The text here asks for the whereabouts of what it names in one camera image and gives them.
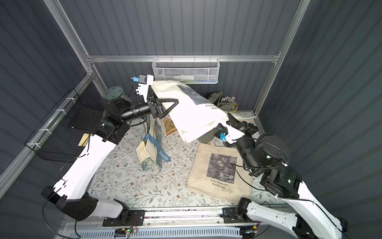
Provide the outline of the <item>cream tote bag front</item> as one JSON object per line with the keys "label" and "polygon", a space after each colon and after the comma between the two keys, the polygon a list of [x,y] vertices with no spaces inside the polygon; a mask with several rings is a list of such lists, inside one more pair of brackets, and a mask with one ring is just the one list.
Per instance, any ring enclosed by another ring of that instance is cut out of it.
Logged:
{"label": "cream tote bag front", "polygon": [[178,81],[154,81],[152,90],[158,99],[176,99],[179,103],[170,110],[169,115],[184,143],[203,136],[218,124],[227,128],[226,140],[234,143],[244,136],[235,129],[233,123],[227,125],[228,113],[224,112],[191,87]]}

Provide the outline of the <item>olive green canvas bag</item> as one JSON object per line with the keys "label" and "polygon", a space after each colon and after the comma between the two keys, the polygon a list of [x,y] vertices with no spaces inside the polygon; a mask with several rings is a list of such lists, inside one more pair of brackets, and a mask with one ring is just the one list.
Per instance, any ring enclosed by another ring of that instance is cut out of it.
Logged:
{"label": "olive green canvas bag", "polygon": [[[214,105],[216,105],[218,108],[220,108],[221,110],[225,111],[225,112],[229,112],[230,108],[231,108],[231,104],[232,103],[221,103],[220,102],[220,99],[223,97],[223,92],[219,92],[219,93],[212,93],[209,97],[208,97],[208,100],[213,103]],[[209,132],[207,132],[206,134],[204,134],[203,136],[199,137],[198,138],[198,141],[200,143],[210,143],[213,139],[215,138],[215,136],[213,135],[213,130],[210,130]]]}

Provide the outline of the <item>cream tote with purple print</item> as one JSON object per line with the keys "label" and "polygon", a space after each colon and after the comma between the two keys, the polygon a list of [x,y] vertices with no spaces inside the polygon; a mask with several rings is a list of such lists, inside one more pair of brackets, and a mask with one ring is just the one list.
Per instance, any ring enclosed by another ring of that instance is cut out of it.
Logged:
{"label": "cream tote with purple print", "polygon": [[231,203],[250,198],[251,177],[234,148],[201,143],[186,188]]}

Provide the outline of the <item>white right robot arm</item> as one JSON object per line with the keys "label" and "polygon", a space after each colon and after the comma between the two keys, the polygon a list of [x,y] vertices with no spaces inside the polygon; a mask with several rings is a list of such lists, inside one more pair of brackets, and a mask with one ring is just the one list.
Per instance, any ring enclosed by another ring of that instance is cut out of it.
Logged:
{"label": "white right robot arm", "polygon": [[262,206],[248,198],[240,198],[235,208],[241,222],[266,223],[296,239],[346,239],[348,223],[333,216],[314,197],[302,177],[289,166],[291,149],[276,135],[253,134],[258,128],[252,123],[239,121],[232,114],[219,126],[221,141],[236,147],[249,176],[260,177],[266,192],[289,204],[294,213],[285,213]]}

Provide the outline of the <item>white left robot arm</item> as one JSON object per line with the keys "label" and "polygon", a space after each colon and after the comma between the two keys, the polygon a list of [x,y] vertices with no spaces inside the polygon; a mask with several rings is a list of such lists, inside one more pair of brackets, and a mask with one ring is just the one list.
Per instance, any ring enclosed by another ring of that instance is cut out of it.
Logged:
{"label": "white left robot arm", "polygon": [[90,196],[87,188],[104,159],[120,143],[131,128],[130,122],[153,116],[164,118],[178,103],[177,99],[156,96],[148,88],[144,101],[135,102],[121,87],[111,87],[103,95],[104,117],[89,136],[87,146],[73,165],[53,187],[45,187],[42,195],[62,213],[76,221],[88,217],[124,220],[128,206],[118,200],[103,200]]}

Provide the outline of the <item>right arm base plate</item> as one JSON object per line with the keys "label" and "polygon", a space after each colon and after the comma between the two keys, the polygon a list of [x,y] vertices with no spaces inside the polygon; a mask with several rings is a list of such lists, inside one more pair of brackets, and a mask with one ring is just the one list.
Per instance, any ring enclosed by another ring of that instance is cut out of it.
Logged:
{"label": "right arm base plate", "polygon": [[220,217],[223,218],[225,224],[235,224],[243,222],[240,211],[235,207],[224,207]]}

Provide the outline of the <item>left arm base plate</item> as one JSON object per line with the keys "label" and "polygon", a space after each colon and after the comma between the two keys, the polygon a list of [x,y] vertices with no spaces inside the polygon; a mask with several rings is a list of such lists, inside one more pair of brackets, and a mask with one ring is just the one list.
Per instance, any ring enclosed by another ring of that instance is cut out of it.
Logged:
{"label": "left arm base plate", "polygon": [[117,218],[105,218],[103,227],[131,227],[142,226],[145,219],[145,210],[124,209]]}

